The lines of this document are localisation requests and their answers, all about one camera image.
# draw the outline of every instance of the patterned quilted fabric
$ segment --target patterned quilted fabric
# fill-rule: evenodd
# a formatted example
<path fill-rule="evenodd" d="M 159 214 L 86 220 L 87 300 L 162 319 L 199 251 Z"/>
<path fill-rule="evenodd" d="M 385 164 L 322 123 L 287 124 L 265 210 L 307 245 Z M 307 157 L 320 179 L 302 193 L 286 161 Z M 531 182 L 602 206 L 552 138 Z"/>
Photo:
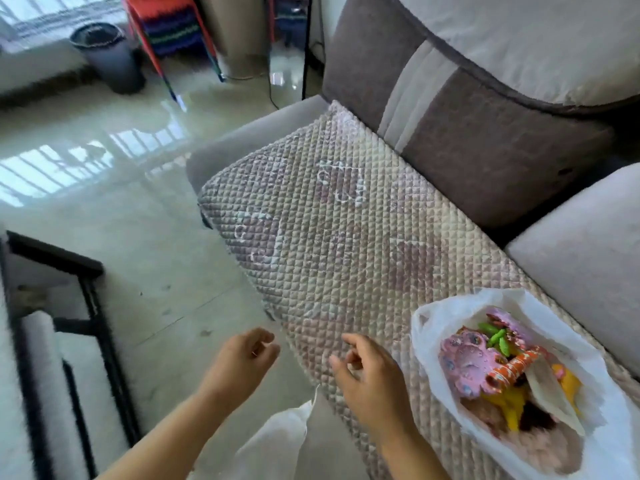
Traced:
<path fill-rule="evenodd" d="M 334 102 L 311 125 L 229 166 L 200 207 L 281 320 L 300 364 L 343 418 L 374 479 L 390 478 L 327 363 L 340 335 L 372 336 L 406 375 L 414 418 L 455 480 L 509 476 L 464 435 L 412 354 L 420 305 L 478 287 L 523 287 L 602 350 L 612 377 L 640 385 L 459 209 Z"/>

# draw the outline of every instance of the yellow toy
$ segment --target yellow toy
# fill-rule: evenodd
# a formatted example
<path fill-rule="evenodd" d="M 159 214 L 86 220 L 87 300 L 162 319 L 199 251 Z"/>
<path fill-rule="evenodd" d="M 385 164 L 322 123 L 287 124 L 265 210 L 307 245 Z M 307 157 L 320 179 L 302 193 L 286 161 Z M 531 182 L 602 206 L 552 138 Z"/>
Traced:
<path fill-rule="evenodd" d="M 520 430 L 520 418 L 527 402 L 527 392 L 523 387 L 509 387 L 500 394 L 485 394 L 482 397 L 502 410 L 511 431 Z"/>
<path fill-rule="evenodd" d="M 558 379 L 560 381 L 560 387 L 562 387 L 567 400 L 569 400 L 569 403 L 572 405 L 573 409 L 575 409 L 575 412 L 580 414 L 578 408 L 575 407 L 575 395 L 578 394 L 578 391 L 582 386 L 580 379 L 574 376 L 569 369 L 560 363 L 553 364 L 552 368 L 556 377 L 560 377 L 560 379 Z"/>

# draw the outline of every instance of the sofa armrest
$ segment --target sofa armrest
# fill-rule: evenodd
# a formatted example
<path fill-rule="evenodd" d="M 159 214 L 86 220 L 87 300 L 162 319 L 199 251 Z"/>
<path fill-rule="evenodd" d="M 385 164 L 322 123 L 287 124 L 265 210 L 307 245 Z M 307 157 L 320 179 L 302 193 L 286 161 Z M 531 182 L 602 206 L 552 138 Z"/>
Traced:
<path fill-rule="evenodd" d="M 640 376 L 640 164 L 572 197 L 506 250 Z"/>

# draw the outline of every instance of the gray trash can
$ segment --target gray trash can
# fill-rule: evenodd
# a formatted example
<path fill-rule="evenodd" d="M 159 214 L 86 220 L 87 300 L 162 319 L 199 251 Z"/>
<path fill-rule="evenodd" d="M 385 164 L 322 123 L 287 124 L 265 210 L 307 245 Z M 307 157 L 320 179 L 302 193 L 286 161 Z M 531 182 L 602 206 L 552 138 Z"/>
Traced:
<path fill-rule="evenodd" d="M 73 32 L 70 40 L 113 92 L 134 94 L 144 87 L 145 77 L 117 26 L 90 23 Z"/>

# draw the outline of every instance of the person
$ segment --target person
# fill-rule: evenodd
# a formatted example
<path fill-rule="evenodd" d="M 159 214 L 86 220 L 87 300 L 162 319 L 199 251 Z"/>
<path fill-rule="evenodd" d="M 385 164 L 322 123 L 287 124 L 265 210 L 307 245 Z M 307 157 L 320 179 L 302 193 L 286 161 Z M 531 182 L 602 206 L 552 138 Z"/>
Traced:
<path fill-rule="evenodd" d="M 404 375 L 372 339 L 345 333 L 344 360 L 330 363 L 344 400 L 369 432 L 394 480 L 448 480 L 436 454 L 413 421 Z M 232 337 L 220 349 L 197 391 L 135 444 L 100 480 L 183 480 L 208 439 L 260 385 L 280 347 L 256 328 Z M 362 370 L 357 379 L 349 370 Z"/>

